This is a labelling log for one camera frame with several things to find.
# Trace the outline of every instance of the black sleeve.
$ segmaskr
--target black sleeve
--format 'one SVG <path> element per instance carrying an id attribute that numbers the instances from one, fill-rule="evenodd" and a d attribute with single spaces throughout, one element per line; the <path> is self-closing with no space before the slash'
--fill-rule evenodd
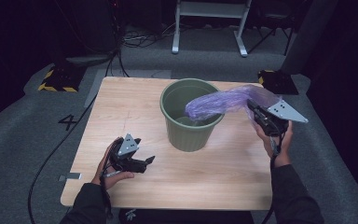
<path id="1" fill-rule="evenodd" d="M 106 223 L 101 187 L 84 184 L 76 196 L 73 209 L 60 223 Z"/>
<path id="2" fill-rule="evenodd" d="M 316 201 L 309 196 L 292 165 L 271 170 L 272 207 L 278 223 L 324 223 Z"/>

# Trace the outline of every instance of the wooden table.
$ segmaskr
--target wooden table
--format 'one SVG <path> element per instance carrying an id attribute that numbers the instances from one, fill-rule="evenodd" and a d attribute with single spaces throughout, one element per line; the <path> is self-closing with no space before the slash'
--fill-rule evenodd
<path id="1" fill-rule="evenodd" d="M 142 139 L 134 159 L 156 158 L 144 174 L 135 174 L 135 178 L 109 190 L 112 206 L 269 209 L 269 157 L 244 110 L 226 114 L 207 145 L 196 152 L 183 152 L 170 144 L 159 97 L 173 81 L 129 77 L 103 80 L 71 169 L 82 178 L 67 180 L 63 205 L 71 206 L 82 185 L 91 181 L 109 144 L 130 133 Z M 221 91 L 245 84 L 212 83 Z"/>

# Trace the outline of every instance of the gray floor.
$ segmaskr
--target gray floor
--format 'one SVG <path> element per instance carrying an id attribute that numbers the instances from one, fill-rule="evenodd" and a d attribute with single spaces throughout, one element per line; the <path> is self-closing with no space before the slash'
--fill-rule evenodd
<path id="1" fill-rule="evenodd" d="M 243 34 L 245 46 L 252 46 L 258 39 L 257 31 L 246 30 Z M 133 77 L 152 76 L 157 71 L 164 75 L 157 78 L 257 82 L 259 70 L 281 67 L 284 44 L 285 37 L 278 32 L 242 58 L 232 28 L 187 30 L 181 35 L 177 55 L 171 54 L 170 35 L 147 48 L 123 48 L 122 60 Z M 25 96 L 0 113 L 0 223 L 30 222 L 30 185 L 48 154 L 67 135 L 66 126 L 58 121 L 70 114 L 75 120 L 80 117 L 106 66 L 88 68 L 78 93 L 38 91 L 49 64 L 31 77 L 24 87 Z M 117 75 L 119 70 L 115 59 L 111 74 Z M 321 206 L 326 223 L 358 223 L 357 185 L 305 94 L 310 81 L 301 75 L 293 76 L 293 80 L 300 94 L 285 95 L 283 99 L 310 120 L 295 126 L 293 164 Z M 58 223 L 67 211 L 60 203 L 64 183 L 58 178 L 70 171 L 89 114 L 49 159 L 36 182 L 32 206 L 37 223 Z M 255 223 L 260 223 L 265 214 L 254 211 Z"/>

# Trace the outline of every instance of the human hand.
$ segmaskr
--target human hand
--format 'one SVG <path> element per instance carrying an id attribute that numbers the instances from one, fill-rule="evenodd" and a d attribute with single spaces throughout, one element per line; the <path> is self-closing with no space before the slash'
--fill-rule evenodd
<path id="1" fill-rule="evenodd" d="M 270 137 L 264 134 L 263 129 L 258 124 L 255 125 L 255 130 L 257 135 L 261 138 L 261 140 L 263 140 L 264 149 L 267 151 L 267 154 L 269 155 L 270 158 L 272 158 L 273 150 L 270 143 Z M 292 137 L 293 137 L 293 124 L 292 121 L 289 120 L 289 127 L 287 128 L 287 131 L 284 134 L 284 138 L 281 144 L 281 153 L 275 159 L 275 167 L 279 167 L 291 163 L 289 158 L 289 147 L 290 147 L 290 143 L 292 142 Z M 280 141 L 279 137 L 273 137 L 273 139 L 278 145 Z"/>
<path id="2" fill-rule="evenodd" d="M 100 161 L 100 163 L 98 165 L 97 172 L 95 173 L 94 178 L 92 178 L 91 183 L 96 184 L 96 185 L 101 185 L 100 175 L 101 175 L 101 172 L 103 171 L 104 162 L 106 160 L 107 155 L 109 154 L 109 150 L 112 145 L 113 145 L 113 143 L 110 144 L 110 146 L 106 149 L 106 151 L 103 155 L 103 159 Z M 115 169 L 112 166 L 109 166 L 109 168 L 107 168 L 106 173 L 111 174 L 114 171 L 115 171 Z M 116 175 L 106 177 L 105 178 L 106 189 L 112 188 L 120 180 L 134 178 L 134 177 L 135 177 L 135 175 L 132 172 L 120 172 Z"/>

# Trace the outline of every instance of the person's right hand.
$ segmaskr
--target person's right hand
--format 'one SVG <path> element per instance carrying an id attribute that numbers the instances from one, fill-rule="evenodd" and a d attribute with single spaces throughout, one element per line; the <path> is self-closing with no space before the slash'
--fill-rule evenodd
<path id="1" fill-rule="evenodd" d="M 258 124 L 255 125 L 255 130 L 257 135 L 261 138 L 261 140 L 263 140 L 264 149 L 267 151 L 267 154 L 269 155 L 270 158 L 272 158 L 273 151 L 272 151 L 272 146 L 270 143 L 269 136 L 266 136 L 264 134 L 263 129 Z M 279 167 L 291 163 L 289 158 L 289 147 L 290 147 L 290 143 L 292 142 L 292 137 L 293 137 L 293 124 L 292 121 L 289 120 L 289 127 L 287 128 L 287 131 L 284 134 L 284 138 L 281 145 L 281 153 L 275 159 L 275 167 Z M 275 143 L 278 145 L 279 137 L 273 137 L 273 139 Z"/>

